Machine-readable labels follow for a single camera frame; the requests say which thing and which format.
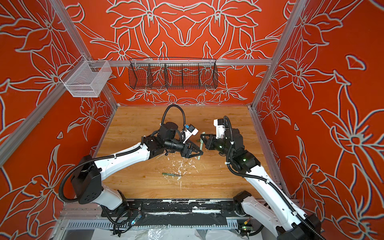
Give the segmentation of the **light green pen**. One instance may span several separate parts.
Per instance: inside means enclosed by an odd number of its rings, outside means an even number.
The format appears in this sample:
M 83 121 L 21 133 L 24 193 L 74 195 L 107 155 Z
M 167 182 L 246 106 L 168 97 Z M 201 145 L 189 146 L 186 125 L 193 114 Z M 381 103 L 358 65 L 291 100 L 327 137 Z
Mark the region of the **light green pen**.
M 203 151 L 204 141 L 200 138 L 200 150 Z

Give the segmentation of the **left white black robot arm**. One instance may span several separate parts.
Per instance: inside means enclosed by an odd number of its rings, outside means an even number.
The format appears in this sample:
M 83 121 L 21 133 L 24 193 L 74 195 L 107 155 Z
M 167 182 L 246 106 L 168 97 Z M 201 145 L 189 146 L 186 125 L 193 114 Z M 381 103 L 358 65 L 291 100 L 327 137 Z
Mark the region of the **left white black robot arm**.
M 203 151 L 190 140 L 199 132 L 196 127 L 183 124 L 179 130 L 177 124 L 166 122 L 165 118 L 166 114 L 163 114 L 158 130 L 143 136 L 130 148 L 98 158 L 85 156 L 64 176 L 59 185 L 59 198 L 65 203 L 96 203 L 115 210 L 125 203 L 124 196 L 103 186 L 103 181 L 114 173 L 163 153 L 180 153 L 186 159 L 203 155 Z

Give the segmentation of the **dark green pen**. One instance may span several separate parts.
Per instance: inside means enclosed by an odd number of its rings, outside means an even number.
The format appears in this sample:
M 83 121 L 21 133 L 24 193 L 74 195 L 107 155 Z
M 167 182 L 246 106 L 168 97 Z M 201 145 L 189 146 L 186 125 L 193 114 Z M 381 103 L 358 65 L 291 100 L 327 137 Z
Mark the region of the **dark green pen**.
M 171 173 L 162 173 L 163 176 L 170 176 L 170 177 L 182 177 L 182 175 L 178 174 L 171 174 Z

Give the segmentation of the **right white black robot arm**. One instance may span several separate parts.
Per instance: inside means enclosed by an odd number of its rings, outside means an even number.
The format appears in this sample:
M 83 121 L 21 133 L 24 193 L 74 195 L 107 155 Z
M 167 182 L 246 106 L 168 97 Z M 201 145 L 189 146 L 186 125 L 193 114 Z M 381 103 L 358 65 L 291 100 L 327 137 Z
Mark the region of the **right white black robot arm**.
M 265 200 L 258 202 L 244 191 L 234 197 L 241 213 L 258 221 L 278 240 L 322 240 L 321 222 L 298 207 L 270 178 L 260 161 L 245 149 L 243 137 L 229 117 L 214 120 L 215 134 L 202 134 L 207 150 L 226 158 L 229 171 L 249 182 Z

